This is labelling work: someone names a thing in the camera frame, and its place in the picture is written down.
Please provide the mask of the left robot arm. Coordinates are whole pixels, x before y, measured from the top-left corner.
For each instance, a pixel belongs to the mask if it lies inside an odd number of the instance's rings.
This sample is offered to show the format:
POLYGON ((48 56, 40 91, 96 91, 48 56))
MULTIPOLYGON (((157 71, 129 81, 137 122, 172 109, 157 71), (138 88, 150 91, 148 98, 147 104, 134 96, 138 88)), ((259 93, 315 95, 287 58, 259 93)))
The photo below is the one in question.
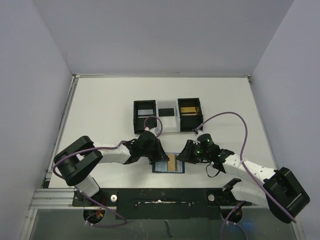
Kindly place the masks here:
POLYGON ((100 163, 129 165, 140 158, 148 158, 149 163, 168 162, 160 139, 151 131, 138 138, 122 140, 117 145, 99 146, 87 135, 81 136, 54 157, 53 173, 75 187, 87 197, 93 197, 101 188, 90 175, 100 163))

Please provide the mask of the blue leather card holder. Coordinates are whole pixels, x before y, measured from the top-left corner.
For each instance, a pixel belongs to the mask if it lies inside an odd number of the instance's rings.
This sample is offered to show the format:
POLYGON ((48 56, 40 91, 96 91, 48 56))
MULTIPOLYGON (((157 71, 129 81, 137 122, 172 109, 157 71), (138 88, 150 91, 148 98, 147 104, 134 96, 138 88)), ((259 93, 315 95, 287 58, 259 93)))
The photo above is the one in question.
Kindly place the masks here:
MULTIPOLYGON (((167 152, 166 154, 177 154, 177 153, 173 153, 173 152, 167 152)), ((184 174, 185 173, 185 163, 179 161, 179 163, 181 164, 181 172, 180 173, 173 173, 173 172, 167 172, 167 162, 157 162, 152 164, 152 173, 155 174, 184 174)))

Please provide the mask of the black card from holder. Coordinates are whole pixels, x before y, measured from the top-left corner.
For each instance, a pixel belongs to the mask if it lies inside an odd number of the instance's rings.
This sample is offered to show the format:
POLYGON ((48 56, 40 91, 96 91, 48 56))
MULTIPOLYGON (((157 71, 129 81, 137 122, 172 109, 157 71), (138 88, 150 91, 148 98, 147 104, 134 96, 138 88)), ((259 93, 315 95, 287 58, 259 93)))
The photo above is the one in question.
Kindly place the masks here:
POLYGON ((159 108, 158 109, 159 117, 172 117, 175 116, 174 108, 159 108))

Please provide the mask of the gold striped card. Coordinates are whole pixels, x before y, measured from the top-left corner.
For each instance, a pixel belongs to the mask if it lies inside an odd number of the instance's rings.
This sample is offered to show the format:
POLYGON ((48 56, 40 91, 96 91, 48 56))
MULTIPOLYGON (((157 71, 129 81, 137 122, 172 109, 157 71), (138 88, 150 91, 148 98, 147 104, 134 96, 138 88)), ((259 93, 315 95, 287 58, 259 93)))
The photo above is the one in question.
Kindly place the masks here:
POLYGON ((169 161, 167 162, 167 172, 168 173, 180 173, 182 170, 180 162, 177 160, 177 154, 169 153, 169 161))

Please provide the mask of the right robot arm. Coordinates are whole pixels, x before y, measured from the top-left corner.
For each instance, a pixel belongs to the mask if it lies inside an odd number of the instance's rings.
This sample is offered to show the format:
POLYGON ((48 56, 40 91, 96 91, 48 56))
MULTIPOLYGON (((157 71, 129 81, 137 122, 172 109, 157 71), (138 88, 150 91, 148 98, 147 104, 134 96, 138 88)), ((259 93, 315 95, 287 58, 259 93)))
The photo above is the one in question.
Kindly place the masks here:
POLYGON ((273 169, 242 160, 233 151, 220 148, 208 133, 187 140, 177 160, 209 163, 220 173, 235 176, 237 183, 227 188, 235 200, 263 206, 287 224, 310 203, 309 195, 290 169, 273 169))

